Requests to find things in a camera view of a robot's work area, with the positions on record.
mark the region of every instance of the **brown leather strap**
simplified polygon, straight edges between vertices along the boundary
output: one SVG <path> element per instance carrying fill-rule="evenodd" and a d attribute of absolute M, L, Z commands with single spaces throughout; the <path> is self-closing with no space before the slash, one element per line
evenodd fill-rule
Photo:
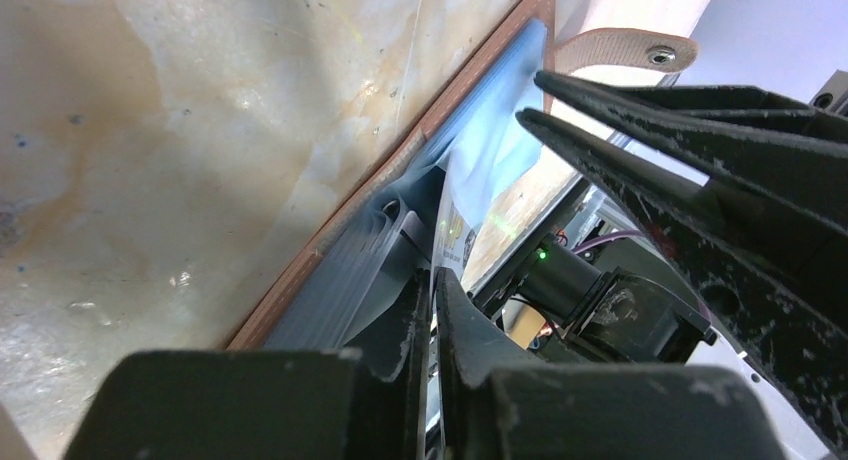
<path fill-rule="evenodd" d="M 348 220 L 379 191 L 398 178 L 428 138 L 438 130 L 447 116 L 460 104 L 506 48 L 509 41 L 531 18 L 548 26 L 548 50 L 544 59 L 546 69 L 573 72 L 590 65 L 628 65 L 653 68 L 647 51 L 657 45 L 673 48 L 676 58 L 663 64 L 661 71 L 686 68 L 695 58 L 693 42 L 681 37 L 631 29 L 598 29 L 582 33 L 559 48 L 553 47 L 555 0 L 521 0 L 503 23 L 489 36 L 457 76 L 439 95 L 411 133 L 327 220 L 306 247 L 274 283 L 241 330 L 227 347 L 229 350 L 259 347 L 274 324 L 297 295 L 303 283 L 320 263 L 322 255 L 335 242 Z M 545 98 L 545 110 L 550 111 L 552 100 Z"/>

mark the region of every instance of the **leather strap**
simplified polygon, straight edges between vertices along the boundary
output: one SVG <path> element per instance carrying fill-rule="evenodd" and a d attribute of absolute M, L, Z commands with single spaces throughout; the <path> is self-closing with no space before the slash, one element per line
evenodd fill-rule
<path fill-rule="evenodd" d="M 591 30 L 555 47 L 553 45 L 555 4 L 556 0 L 521 0 L 516 5 L 436 98 L 421 120 L 411 129 L 409 135 L 384 162 L 379 163 L 376 170 L 355 189 L 295 257 L 232 339 L 227 347 L 228 350 L 252 349 L 262 345 L 306 279 L 320 263 L 324 253 L 338 238 L 348 220 L 375 192 L 403 173 L 421 146 L 441 127 L 447 116 L 460 104 L 510 40 L 531 18 L 538 18 L 548 26 L 549 47 L 544 59 L 546 69 L 556 67 L 557 71 L 571 73 L 592 65 L 625 65 L 671 73 L 683 70 L 695 59 L 697 47 L 689 39 L 634 29 Z M 652 64 L 647 52 L 656 46 L 674 49 L 676 57 L 662 65 Z M 545 111 L 550 111 L 551 104 L 552 99 L 546 96 Z"/>

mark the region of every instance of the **purple cable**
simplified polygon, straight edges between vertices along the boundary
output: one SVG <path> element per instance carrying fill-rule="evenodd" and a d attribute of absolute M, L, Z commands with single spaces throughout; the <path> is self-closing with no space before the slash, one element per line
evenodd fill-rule
<path fill-rule="evenodd" d="M 583 242 L 577 247 L 574 248 L 574 254 L 580 255 L 586 250 L 590 250 L 592 248 L 597 247 L 598 245 L 603 245 L 605 243 L 613 242 L 615 240 L 620 240 L 622 238 L 634 238 L 634 237 L 644 237 L 645 235 L 639 230 L 619 230 L 617 232 L 608 233 L 606 235 L 601 235 L 599 237 L 595 237 L 587 242 Z M 701 300 L 698 299 L 698 311 L 702 317 L 707 319 L 708 322 L 712 323 L 712 314 L 710 314 L 710 309 L 707 308 L 707 305 Z"/>

